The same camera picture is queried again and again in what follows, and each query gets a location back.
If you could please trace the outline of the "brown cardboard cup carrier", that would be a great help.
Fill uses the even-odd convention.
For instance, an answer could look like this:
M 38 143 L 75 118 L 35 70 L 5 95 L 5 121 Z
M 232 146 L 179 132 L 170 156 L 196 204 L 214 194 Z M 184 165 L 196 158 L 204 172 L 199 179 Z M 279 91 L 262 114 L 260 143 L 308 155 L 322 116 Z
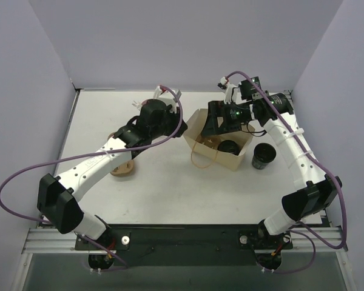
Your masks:
M 221 143 L 221 139 L 218 136 L 201 136 L 197 139 L 197 142 L 210 149 L 216 150 Z

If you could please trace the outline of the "brown paper bag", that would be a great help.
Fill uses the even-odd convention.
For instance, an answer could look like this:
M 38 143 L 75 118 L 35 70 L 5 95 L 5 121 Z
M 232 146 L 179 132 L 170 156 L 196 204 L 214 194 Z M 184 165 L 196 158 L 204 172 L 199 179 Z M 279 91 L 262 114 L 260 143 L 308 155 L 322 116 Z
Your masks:
M 190 161 L 198 169 L 207 169 L 214 164 L 219 164 L 231 171 L 239 168 L 249 144 L 254 138 L 250 133 L 240 131 L 223 135 L 203 137 L 203 130 L 207 118 L 206 109 L 198 109 L 187 121 L 187 130 L 183 137 L 190 147 Z M 237 154 L 220 150 L 220 144 L 225 141 L 236 143 Z

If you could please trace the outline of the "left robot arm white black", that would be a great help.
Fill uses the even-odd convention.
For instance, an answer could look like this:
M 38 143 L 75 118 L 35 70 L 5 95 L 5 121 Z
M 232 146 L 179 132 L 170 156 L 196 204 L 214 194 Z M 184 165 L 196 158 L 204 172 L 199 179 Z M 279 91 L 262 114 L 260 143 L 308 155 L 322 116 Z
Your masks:
M 80 208 L 83 196 L 117 167 L 133 160 L 159 137 L 179 138 L 187 130 L 180 109 L 151 99 L 140 114 L 117 130 L 94 156 L 58 176 L 46 174 L 39 182 L 38 210 L 62 234 L 76 232 L 89 237 L 97 249 L 105 249 L 111 234 L 101 218 Z

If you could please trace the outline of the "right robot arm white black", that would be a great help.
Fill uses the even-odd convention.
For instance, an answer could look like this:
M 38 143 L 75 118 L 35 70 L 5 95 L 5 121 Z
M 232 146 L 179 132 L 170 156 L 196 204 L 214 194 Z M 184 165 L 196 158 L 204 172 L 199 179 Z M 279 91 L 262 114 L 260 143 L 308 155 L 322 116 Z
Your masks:
M 295 192 L 283 196 L 280 208 L 259 223 L 258 243 L 270 247 L 278 241 L 279 234 L 329 206 L 342 183 L 338 178 L 332 179 L 317 164 L 285 94 L 253 99 L 253 94 L 261 90 L 257 77 L 233 85 L 225 76 L 218 86 L 224 90 L 224 100 L 208 103 L 201 136 L 239 132 L 243 125 L 258 121 L 273 139 L 292 174 Z

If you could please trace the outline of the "black cup lid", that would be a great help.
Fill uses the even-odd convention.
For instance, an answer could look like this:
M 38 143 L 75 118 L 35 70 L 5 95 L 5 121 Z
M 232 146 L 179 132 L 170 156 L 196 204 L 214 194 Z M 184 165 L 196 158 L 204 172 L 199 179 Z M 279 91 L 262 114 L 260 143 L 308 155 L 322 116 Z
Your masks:
M 217 150 L 220 152 L 230 153 L 232 155 L 238 156 L 240 153 L 239 145 L 230 139 L 224 140 L 219 143 Z

